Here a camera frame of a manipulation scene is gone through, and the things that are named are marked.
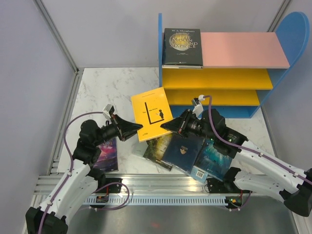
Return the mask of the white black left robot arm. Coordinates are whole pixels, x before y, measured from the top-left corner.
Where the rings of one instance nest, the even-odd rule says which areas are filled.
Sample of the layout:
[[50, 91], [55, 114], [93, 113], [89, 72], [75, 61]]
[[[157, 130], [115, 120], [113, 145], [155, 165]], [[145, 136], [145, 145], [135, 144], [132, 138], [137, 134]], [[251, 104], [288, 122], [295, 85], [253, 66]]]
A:
[[81, 124], [68, 169], [49, 196], [37, 208], [30, 207], [26, 212], [28, 233], [67, 233], [70, 221], [89, 195], [106, 189], [105, 173], [94, 168], [101, 154], [99, 145], [116, 137], [126, 141], [143, 127], [113, 113], [109, 119], [110, 124], [102, 127], [92, 119]]

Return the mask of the pale grey Gatsby book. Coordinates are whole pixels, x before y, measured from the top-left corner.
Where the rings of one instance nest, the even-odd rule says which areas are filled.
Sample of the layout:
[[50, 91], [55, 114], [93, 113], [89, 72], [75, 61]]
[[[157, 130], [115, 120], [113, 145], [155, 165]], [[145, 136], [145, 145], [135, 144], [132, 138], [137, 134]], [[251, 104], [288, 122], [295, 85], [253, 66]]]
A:
[[148, 148], [148, 143], [146, 141], [137, 142], [134, 146], [132, 154], [138, 157], [143, 157], [147, 148]]

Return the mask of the black Moon and Sixpence book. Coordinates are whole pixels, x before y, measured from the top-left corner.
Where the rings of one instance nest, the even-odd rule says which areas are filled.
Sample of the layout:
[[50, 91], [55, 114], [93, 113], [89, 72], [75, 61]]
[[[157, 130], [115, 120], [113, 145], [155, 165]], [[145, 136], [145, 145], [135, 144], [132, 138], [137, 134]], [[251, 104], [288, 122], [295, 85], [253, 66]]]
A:
[[200, 29], [165, 28], [162, 67], [202, 69]]

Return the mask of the yellow Little Prince book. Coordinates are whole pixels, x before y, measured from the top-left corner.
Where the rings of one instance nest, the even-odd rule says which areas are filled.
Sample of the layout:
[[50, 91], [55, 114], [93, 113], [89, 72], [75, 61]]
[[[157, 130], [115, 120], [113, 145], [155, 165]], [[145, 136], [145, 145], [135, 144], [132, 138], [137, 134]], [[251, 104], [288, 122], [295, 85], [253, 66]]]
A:
[[173, 120], [173, 115], [163, 87], [131, 97], [135, 122], [143, 125], [138, 130], [139, 142], [144, 142], [170, 133], [161, 124]]

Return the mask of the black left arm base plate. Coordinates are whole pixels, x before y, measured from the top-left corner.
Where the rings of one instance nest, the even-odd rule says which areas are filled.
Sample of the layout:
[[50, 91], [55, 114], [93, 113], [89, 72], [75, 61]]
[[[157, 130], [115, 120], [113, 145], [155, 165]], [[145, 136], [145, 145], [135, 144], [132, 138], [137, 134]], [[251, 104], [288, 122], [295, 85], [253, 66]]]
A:
[[102, 193], [102, 194], [118, 194], [121, 191], [121, 184], [112, 184], [109, 185], [105, 188], [103, 188], [104, 186], [106, 186], [107, 184], [111, 184], [111, 183], [116, 183], [122, 182], [122, 178], [106, 178], [106, 179], [102, 179], [99, 183], [98, 183], [98, 189], [101, 188], [101, 190], [96, 191], [96, 193]]

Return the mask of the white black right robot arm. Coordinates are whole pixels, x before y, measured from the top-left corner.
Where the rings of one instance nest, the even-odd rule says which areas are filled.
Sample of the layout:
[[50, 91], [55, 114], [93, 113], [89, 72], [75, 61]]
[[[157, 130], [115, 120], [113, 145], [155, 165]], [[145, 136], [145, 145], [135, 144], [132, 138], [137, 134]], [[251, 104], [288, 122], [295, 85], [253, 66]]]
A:
[[226, 191], [248, 190], [282, 202], [290, 211], [308, 217], [312, 210], [312, 171], [296, 168], [257, 147], [243, 134], [227, 127], [216, 109], [206, 110], [198, 119], [191, 110], [161, 125], [181, 137], [211, 139], [221, 154], [245, 162], [261, 172], [248, 173], [231, 167], [222, 180]]

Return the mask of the green Alice Wonderland book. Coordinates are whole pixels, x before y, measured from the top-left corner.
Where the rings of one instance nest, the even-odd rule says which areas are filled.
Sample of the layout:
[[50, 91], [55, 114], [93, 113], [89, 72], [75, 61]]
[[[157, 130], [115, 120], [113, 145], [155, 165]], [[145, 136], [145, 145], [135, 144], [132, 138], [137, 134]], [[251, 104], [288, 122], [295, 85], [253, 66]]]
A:
[[148, 147], [143, 155], [143, 158], [149, 160], [160, 167], [171, 171], [172, 166], [163, 161], [165, 151], [173, 137], [173, 134], [167, 134], [148, 141]]

